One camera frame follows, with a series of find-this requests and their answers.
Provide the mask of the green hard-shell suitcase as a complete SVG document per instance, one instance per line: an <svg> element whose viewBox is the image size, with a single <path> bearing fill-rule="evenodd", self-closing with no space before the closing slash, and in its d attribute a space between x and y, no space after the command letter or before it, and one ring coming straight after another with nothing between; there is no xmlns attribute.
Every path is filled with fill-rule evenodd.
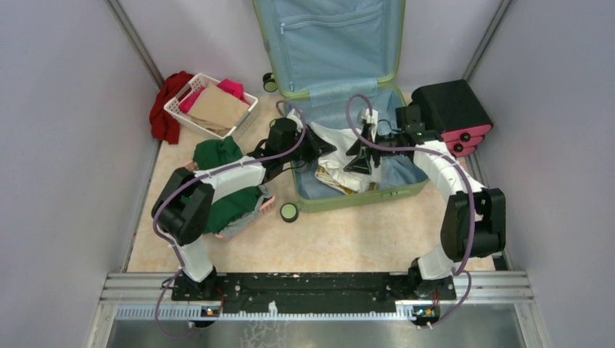
<svg viewBox="0 0 615 348"><path fill-rule="evenodd" d="M393 83L400 61L404 1L255 1L280 93L308 123L347 130L370 104L379 132L405 106Z"/></svg>

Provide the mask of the pink plastic basket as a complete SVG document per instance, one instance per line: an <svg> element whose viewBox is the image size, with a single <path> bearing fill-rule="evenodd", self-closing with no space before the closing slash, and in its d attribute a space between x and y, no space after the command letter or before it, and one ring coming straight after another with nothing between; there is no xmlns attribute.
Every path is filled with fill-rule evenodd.
<svg viewBox="0 0 615 348"><path fill-rule="evenodd" d="M274 205L275 196L264 184L265 168L251 157L194 174L205 192L197 196L196 211L186 219L185 244L207 233L232 239Z"/></svg>

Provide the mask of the white garment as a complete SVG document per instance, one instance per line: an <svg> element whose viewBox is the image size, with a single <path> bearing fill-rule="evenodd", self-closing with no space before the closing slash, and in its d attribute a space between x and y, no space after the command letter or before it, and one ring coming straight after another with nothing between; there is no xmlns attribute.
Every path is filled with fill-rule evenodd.
<svg viewBox="0 0 615 348"><path fill-rule="evenodd" d="M348 157L345 153L357 140L355 134L349 128L332 129L317 123L311 123L310 127L324 140L337 147L335 152L318 158L317 166L320 165L328 169L339 168L344 170L345 165L351 159L351 157Z"/></svg>

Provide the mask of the green garment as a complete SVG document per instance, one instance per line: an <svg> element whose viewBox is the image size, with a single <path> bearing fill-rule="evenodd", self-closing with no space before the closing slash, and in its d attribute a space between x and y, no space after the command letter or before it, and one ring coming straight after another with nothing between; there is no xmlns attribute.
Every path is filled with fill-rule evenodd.
<svg viewBox="0 0 615 348"><path fill-rule="evenodd" d="M196 145L193 162L199 170L210 170L240 160L243 153L232 137L210 139ZM262 191L256 187L243 188L213 203L203 233L219 233L230 223L254 212Z"/></svg>

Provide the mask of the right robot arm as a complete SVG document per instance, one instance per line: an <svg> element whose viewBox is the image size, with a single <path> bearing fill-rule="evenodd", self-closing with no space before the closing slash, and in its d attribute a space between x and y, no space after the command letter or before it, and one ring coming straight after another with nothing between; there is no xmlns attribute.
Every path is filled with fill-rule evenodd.
<svg viewBox="0 0 615 348"><path fill-rule="evenodd" d="M474 179L449 152L435 130L429 130L420 119L416 105L396 110L400 132L379 136L379 117L367 104L354 121L350 103L345 118L356 135L354 156L375 169L386 155L404 154L427 175L446 201L440 228L440 243L409 268L410 281L420 295L466 269L471 258L489 257L501 252L506 244L506 202L498 188L488 188Z"/></svg>

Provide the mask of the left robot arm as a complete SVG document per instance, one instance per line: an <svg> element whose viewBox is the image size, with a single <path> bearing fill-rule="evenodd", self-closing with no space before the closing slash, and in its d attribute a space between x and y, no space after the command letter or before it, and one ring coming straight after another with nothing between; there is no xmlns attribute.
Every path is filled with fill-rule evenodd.
<svg viewBox="0 0 615 348"><path fill-rule="evenodd" d="M201 240L214 203L241 189L272 181L289 162L309 164L336 149L311 126L279 118L267 138L238 160L196 172L176 169L152 208L153 231L170 243L181 273L202 283L215 275Z"/></svg>

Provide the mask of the black and pink storage stack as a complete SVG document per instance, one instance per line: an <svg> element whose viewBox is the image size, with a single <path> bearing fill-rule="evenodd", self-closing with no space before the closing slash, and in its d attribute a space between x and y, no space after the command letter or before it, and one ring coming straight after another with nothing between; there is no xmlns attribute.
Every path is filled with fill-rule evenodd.
<svg viewBox="0 0 615 348"><path fill-rule="evenodd" d="M490 116L465 79L422 86L411 99L419 106L427 129L440 133L456 157L475 152L493 128Z"/></svg>

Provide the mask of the yellow patterned garment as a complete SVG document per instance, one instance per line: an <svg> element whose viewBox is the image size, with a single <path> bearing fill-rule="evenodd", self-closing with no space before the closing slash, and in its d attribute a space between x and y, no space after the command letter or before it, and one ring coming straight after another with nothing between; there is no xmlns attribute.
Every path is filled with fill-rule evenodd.
<svg viewBox="0 0 615 348"><path fill-rule="evenodd" d="M345 172L339 168L328 169L318 165L315 178L344 195L375 191L378 188L378 183L373 181L371 176Z"/></svg>

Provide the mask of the grey garment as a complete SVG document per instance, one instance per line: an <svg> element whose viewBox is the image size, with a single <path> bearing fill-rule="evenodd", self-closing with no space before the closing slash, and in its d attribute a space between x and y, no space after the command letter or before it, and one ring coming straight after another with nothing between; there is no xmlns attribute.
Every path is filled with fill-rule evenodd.
<svg viewBox="0 0 615 348"><path fill-rule="evenodd" d="M266 185L258 186L260 197L252 212L244 214L242 217L232 221L225 228L215 234L218 239L230 240L238 236L260 218L273 211L276 207L276 197Z"/></svg>

